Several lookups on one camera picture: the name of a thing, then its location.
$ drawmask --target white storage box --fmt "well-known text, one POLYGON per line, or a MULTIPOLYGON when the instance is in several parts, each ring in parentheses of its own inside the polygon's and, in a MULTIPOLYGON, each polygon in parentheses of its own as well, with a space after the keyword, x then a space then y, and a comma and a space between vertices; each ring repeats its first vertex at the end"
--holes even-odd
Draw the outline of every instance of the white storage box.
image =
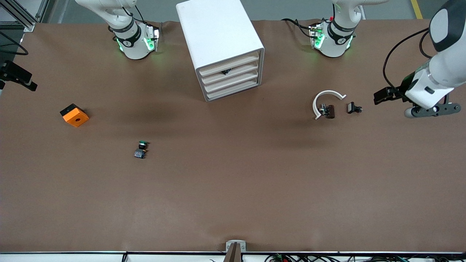
POLYGON ((176 5, 206 101, 260 85, 264 46, 240 0, 176 5))

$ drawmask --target black cable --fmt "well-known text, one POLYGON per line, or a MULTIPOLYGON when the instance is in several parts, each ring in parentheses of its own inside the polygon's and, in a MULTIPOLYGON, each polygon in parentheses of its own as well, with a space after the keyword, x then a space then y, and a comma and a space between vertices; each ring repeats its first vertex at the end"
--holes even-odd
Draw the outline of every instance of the black cable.
POLYGON ((294 259, 292 256, 290 255, 286 255, 285 258, 287 258, 290 262, 298 262, 296 261, 296 259, 294 259))
POLYGON ((299 30, 301 30, 301 32, 302 32, 305 36, 307 36, 307 37, 309 37, 309 38, 312 38, 312 39, 317 39, 316 36, 308 35, 308 34, 303 30, 303 28, 309 30, 309 27, 305 27, 305 26, 303 26, 303 25, 300 25, 297 19, 295 19, 295 20, 293 21, 293 20, 291 20, 291 19, 289 19, 289 18, 284 18, 284 19, 282 19, 282 21, 289 21, 289 22, 292 22, 295 26, 297 26, 297 27, 299 28, 299 30))
POLYGON ((22 45, 20 45, 18 42, 10 38, 8 35, 4 34, 2 31, 0 31, 0 34, 6 37, 8 40, 13 42, 13 44, 17 45, 19 48, 21 48, 24 51, 24 53, 18 53, 18 52, 13 52, 13 51, 0 50, 0 53, 7 53, 7 54, 13 54, 13 55, 28 55, 29 54, 29 52, 22 45))
POLYGON ((124 253, 121 259, 121 262, 126 262, 126 258, 128 257, 128 253, 124 253))
POLYGON ((141 20, 142 21, 145 21, 144 18, 143 18, 143 15, 141 14, 141 12, 139 11, 139 8, 135 5, 134 7, 136 7, 136 10, 137 12, 139 13, 139 16, 141 17, 141 20))
POLYGON ((390 87, 392 87, 392 88, 393 88, 396 92, 398 92, 398 93, 399 93, 399 91, 398 91, 398 90, 393 86, 393 84, 388 80, 387 74, 385 73, 385 68, 387 67, 388 59, 390 58, 390 55, 393 53, 393 51, 395 51, 395 49, 397 49, 397 47, 400 46, 404 41, 406 41, 406 40, 408 40, 408 39, 410 39, 410 38, 412 38, 412 37, 414 37, 414 36, 416 36, 416 35, 418 35, 418 34, 420 34, 420 33, 422 33, 422 32, 425 32, 425 31, 427 31, 427 30, 429 30, 429 28, 422 29, 422 30, 420 30, 420 31, 415 32, 414 34, 412 34, 412 35, 410 35, 410 36, 407 36, 406 38, 404 38, 403 40, 401 40, 400 42, 398 42, 398 44, 396 44, 396 45, 390 50, 390 52, 388 53, 387 57, 385 58, 384 67, 383 67, 383 69, 382 69, 382 73, 383 73, 383 75, 384 75, 385 81, 387 81, 387 84, 388 84, 390 87))
POLYGON ((131 12, 128 13, 128 10, 126 10, 126 8, 124 8, 124 7, 121 7, 121 8, 123 8, 124 12, 125 12, 127 15, 131 16, 134 20, 139 21, 139 22, 144 23, 144 24, 147 24, 146 21, 143 21, 143 20, 139 20, 139 19, 137 19, 137 18, 134 18, 133 13, 131 13, 131 12))
POLYGON ((422 47, 422 42, 424 41, 424 38, 425 38, 425 36, 426 36, 428 33, 429 33, 429 31, 425 32, 425 33, 422 35, 421 40, 419 41, 419 50, 421 51, 421 54, 422 54, 423 56, 425 56, 425 57, 431 59, 432 56, 426 54, 426 53, 424 52, 424 48, 422 47))
POLYGON ((6 46, 12 46, 12 45, 16 45, 16 44, 11 43, 11 44, 6 44, 6 45, 1 45, 0 47, 6 47, 6 46))
POLYGON ((297 22, 297 21, 298 21, 297 19, 296 19, 296 20, 291 20, 291 19, 289 19, 289 18, 283 18, 282 21, 292 22, 292 23, 293 23, 295 26, 297 26, 297 27, 301 27, 301 28, 304 28, 304 29, 309 29, 308 27, 305 27, 305 26, 303 26, 303 25, 300 25, 300 24, 297 22))
POLYGON ((267 262, 267 259, 273 257, 273 255, 269 255, 268 257, 265 258, 264 262, 267 262))

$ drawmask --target c-shaped white piece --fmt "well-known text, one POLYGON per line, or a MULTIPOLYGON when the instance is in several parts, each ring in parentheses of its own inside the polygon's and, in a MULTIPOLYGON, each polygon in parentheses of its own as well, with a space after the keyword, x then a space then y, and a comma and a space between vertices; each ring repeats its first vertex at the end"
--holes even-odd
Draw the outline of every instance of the c-shaped white piece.
POLYGON ((317 96, 315 96, 314 98, 314 102, 312 103, 312 110, 314 110, 314 114, 315 114, 315 119, 317 120, 322 114, 319 112, 319 109, 317 108, 317 99, 321 96, 321 95, 334 95, 336 96, 337 98, 339 98, 340 100, 342 100, 343 98, 346 97, 346 95, 341 95, 340 93, 336 92, 336 91, 333 91, 333 90, 325 90, 325 91, 322 91, 320 93, 317 94, 317 96))

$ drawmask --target gray floor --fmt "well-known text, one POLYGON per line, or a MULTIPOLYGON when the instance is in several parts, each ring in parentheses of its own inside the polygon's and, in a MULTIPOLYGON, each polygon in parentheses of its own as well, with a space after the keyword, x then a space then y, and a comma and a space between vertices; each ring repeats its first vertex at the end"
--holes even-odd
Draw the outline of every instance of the gray floor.
MULTIPOLYGON (((164 22, 178 21, 175 5, 184 0, 139 0, 137 6, 144 19, 164 22)), ((330 0, 241 0, 251 20, 299 20, 330 17, 330 0)), ((391 0, 377 6, 364 7, 367 19, 414 19, 410 0, 391 0)), ((57 0, 49 19, 51 23, 104 23, 93 12, 78 5, 74 0, 57 0)))

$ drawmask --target yellow floor line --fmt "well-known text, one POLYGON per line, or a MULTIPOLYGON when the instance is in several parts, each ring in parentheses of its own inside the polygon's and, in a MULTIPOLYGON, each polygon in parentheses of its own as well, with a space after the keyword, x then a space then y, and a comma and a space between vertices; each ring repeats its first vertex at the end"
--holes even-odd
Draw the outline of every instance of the yellow floor line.
POLYGON ((412 9, 414 9, 414 13, 417 19, 422 19, 421 9, 419 9, 418 0, 411 0, 412 9))

